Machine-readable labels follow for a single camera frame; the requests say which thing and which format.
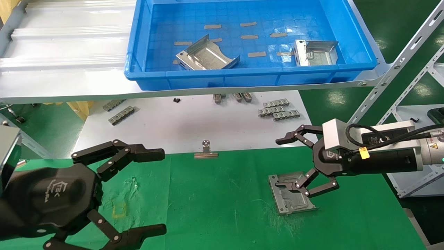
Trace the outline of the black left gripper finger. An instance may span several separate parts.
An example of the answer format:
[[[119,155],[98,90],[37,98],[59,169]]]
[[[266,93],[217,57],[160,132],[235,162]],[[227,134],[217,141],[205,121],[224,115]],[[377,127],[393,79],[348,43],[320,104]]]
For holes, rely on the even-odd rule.
[[[156,224],[131,228],[119,233],[97,210],[87,213],[87,218],[109,239],[102,250],[139,250],[144,240],[150,237],[165,235],[165,224]],[[45,244],[45,250],[87,250],[87,248],[65,242],[67,232],[60,231],[51,237]]]
[[[148,163],[165,159],[163,149],[146,149],[143,144],[127,144],[121,140],[108,141],[71,155],[73,163],[89,166],[101,160],[107,160],[97,168],[98,178],[109,181],[129,163]]]

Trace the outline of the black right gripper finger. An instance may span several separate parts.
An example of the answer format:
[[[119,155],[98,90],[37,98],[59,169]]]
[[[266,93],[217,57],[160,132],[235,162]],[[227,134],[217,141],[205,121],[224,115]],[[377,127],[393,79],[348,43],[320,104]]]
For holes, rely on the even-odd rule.
[[[283,138],[276,139],[276,144],[290,144],[299,141],[305,146],[312,148],[314,143],[305,138],[305,134],[323,135],[323,128],[321,126],[314,125],[301,125],[295,131],[287,132]]]
[[[328,183],[308,189],[308,186],[319,174],[320,171],[317,169],[310,169],[296,182],[276,182],[276,187],[285,188],[292,193],[301,193],[308,198],[316,197],[339,188],[339,184],[334,176],[325,175],[329,180]]]

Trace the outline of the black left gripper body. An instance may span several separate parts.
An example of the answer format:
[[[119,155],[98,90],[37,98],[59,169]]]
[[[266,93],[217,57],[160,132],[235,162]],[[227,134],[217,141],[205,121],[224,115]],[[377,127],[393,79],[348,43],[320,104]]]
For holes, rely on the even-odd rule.
[[[1,194],[1,239],[73,235],[90,223],[103,196],[97,174],[83,164],[16,171]]]

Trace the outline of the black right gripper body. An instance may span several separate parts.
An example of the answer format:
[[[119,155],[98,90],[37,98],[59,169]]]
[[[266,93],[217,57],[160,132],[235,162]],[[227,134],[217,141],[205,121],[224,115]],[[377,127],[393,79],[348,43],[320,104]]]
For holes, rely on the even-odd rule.
[[[312,151],[314,168],[326,177],[422,171],[414,149],[370,152],[369,158],[362,159],[359,153],[350,155],[344,147],[327,149],[322,138]]]

